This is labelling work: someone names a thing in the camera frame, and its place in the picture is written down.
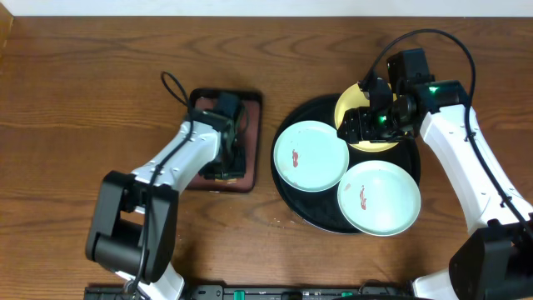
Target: black plate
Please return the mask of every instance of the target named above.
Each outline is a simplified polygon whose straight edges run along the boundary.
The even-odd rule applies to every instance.
[[[361,233],[353,227],[342,215],[336,199],[339,184],[322,192],[302,192],[288,185],[277,173],[274,165],[274,147],[280,134],[294,123],[313,120],[324,122],[335,127],[334,112],[336,101],[341,94],[332,94],[312,99],[304,103],[283,121],[276,132],[271,150],[271,171],[277,191],[286,205],[296,214],[318,228],[333,233]],[[349,147],[350,162],[348,168],[369,160],[382,160],[394,163],[406,170],[420,182],[420,156],[413,140],[400,142],[397,146],[383,152],[363,152]]]

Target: wooden table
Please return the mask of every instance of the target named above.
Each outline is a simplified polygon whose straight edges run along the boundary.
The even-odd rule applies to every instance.
[[[0,298],[81,298],[120,283],[84,255],[103,176],[130,172],[176,134],[184,108],[159,72],[186,89],[264,95],[257,184],[249,194],[185,192],[172,263],[188,280],[229,285],[355,286],[446,268],[467,239],[461,206],[431,150],[421,153],[421,215],[395,237],[343,236],[305,224],[280,198],[270,149],[287,114],[361,79],[393,38],[454,33],[472,51],[475,108],[511,181],[533,199],[533,30],[507,18],[20,17],[0,80]],[[437,79],[470,71],[461,50],[426,34]],[[385,63],[380,64],[385,73]]]

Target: white plate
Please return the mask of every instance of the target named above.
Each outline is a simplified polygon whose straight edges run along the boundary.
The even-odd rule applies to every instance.
[[[421,208],[420,190],[411,175],[383,161],[350,168],[339,184],[337,199],[351,225],[382,237],[406,230]]]
[[[303,121],[285,129],[274,147],[274,164],[283,180],[304,192],[336,185],[348,169],[348,146],[335,128]]]

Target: white wall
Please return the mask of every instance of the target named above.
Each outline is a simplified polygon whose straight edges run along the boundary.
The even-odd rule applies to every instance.
[[[533,0],[0,0],[0,3],[14,16],[533,16]]]

